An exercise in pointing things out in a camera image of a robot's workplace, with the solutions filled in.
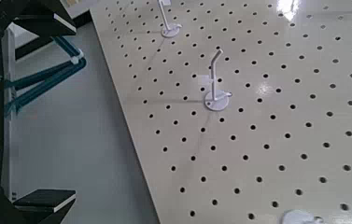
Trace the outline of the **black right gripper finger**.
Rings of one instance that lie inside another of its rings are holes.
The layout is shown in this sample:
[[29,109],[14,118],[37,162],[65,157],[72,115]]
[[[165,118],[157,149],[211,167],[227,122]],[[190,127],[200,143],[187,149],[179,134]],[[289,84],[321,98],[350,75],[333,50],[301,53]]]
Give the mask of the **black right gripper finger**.
[[62,224],[77,193],[69,189],[37,189],[15,202],[0,201],[0,224]]
[[0,36],[11,23],[38,36],[77,33],[60,0],[0,0]]

